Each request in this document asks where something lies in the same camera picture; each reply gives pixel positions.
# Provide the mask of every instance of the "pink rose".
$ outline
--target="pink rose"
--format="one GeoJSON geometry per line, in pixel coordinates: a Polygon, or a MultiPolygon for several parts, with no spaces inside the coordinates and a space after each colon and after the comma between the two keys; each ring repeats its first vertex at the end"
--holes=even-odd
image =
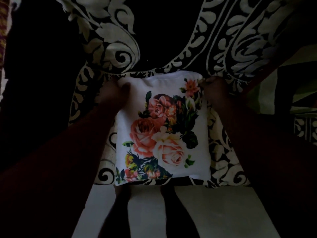
{"type": "Polygon", "coordinates": [[[149,179],[157,179],[160,177],[161,172],[159,170],[157,170],[156,172],[149,170],[147,173],[147,176],[149,177],[149,179]]]}
{"type": "Polygon", "coordinates": [[[125,170],[125,175],[126,175],[126,180],[128,182],[134,182],[134,181],[138,181],[138,172],[137,171],[133,171],[130,169],[126,169],[125,170]]]}
{"type": "Polygon", "coordinates": [[[153,119],[158,119],[158,122],[163,125],[166,121],[166,112],[172,107],[173,99],[165,94],[155,95],[149,100],[148,110],[153,119]]]}
{"type": "Polygon", "coordinates": [[[166,133],[167,128],[162,126],[160,132],[152,136],[156,141],[153,149],[153,156],[158,159],[159,166],[165,168],[168,172],[175,166],[184,164],[186,161],[186,144],[180,139],[180,133],[166,133]]]}
{"type": "Polygon", "coordinates": [[[185,93],[186,97],[191,97],[196,92],[200,91],[200,88],[198,87],[198,83],[196,82],[196,80],[188,80],[185,83],[185,89],[186,89],[186,93],[185,93]]]}
{"type": "Polygon", "coordinates": [[[156,141],[152,135],[159,132],[161,125],[152,118],[138,119],[131,125],[130,137],[133,141],[133,149],[144,157],[152,157],[152,150],[156,141]]]}

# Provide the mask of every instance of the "cream rose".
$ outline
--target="cream rose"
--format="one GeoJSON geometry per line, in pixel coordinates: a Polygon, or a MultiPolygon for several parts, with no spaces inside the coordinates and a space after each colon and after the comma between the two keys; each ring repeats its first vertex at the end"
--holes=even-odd
{"type": "Polygon", "coordinates": [[[158,159],[158,165],[166,171],[172,172],[177,166],[184,166],[186,155],[186,144],[180,139],[180,133],[166,133],[167,128],[162,126],[160,132],[152,135],[156,141],[153,148],[153,156],[158,159]]]}

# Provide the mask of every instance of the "flower bouquet print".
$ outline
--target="flower bouquet print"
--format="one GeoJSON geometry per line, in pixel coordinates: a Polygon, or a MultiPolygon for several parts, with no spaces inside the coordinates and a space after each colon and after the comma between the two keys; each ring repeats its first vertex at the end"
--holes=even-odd
{"type": "Polygon", "coordinates": [[[190,176],[210,179],[207,107],[200,74],[178,71],[131,83],[118,113],[116,184],[190,176]]]}

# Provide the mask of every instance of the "pillow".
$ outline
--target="pillow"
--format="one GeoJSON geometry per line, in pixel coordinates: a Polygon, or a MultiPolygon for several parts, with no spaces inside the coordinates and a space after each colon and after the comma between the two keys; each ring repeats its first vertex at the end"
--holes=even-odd
{"type": "Polygon", "coordinates": [[[121,78],[131,83],[117,114],[116,185],[190,176],[209,180],[207,103],[195,72],[121,78]]]}

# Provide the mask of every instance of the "paisley pattern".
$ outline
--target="paisley pattern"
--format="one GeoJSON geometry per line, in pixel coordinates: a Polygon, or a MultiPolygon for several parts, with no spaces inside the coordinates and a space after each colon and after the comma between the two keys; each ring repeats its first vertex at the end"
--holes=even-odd
{"type": "MultiPolygon", "coordinates": [[[[142,16],[142,8],[155,11],[156,4],[163,0],[147,0],[144,7],[132,0],[57,1],[68,14],[69,21],[77,26],[86,56],[86,64],[76,81],[69,124],[76,122],[95,105],[94,99],[99,88],[111,78],[142,78],[185,69],[203,76],[222,76],[228,82],[230,91],[237,94],[274,55],[278,48],[277,38],[293,12],[293,7],[284,0],[191,0],[182,3],[188,5],[184,8],[191,10],[190,14],[197,13],[193,23],[187,25],[190,28],[188,33],[191,34],[176,37],[166,35],[166,40],[162,41],[168,43],[169,38],[171,41],[188,41],[182,42],[185,43],[183,47],[178,47],[178,42],[175,42],[178,54],[160,60],[163,65],[151,67],[147,64],[148,56],[143,57],[142,53],[154,48],[155,44],[150,41],[148,43],[152,46],[138,43],[142,35],[139,34],[140,29],[136,31],[136,26],[147,19],[146,15],[142,16]]],[[[142,26],[141,30],[147,30],[148,39],[151,39],[158,32],[164,32],[164,28],[181,22],[181,18],[178,19],[162,23],[160,27],[142,26]]],[[[209,123],[212,176],[204,182],[189,178],[189,183],[204,184],[210,188],[248,185],[219,117],[211,107],[209,123]]],[[[110,168],[115,174],[113,164],[107,161],[109,157],[115,157],[114,133],[115,127],[105,148],[100,172],[103,168],[110,168]]],[[[109,180],[112,178],[102,181],[97,177],[96,183],[108,184],[109,180]]],[[[156,184],[156,180],[143,183],[156,184]]]]}

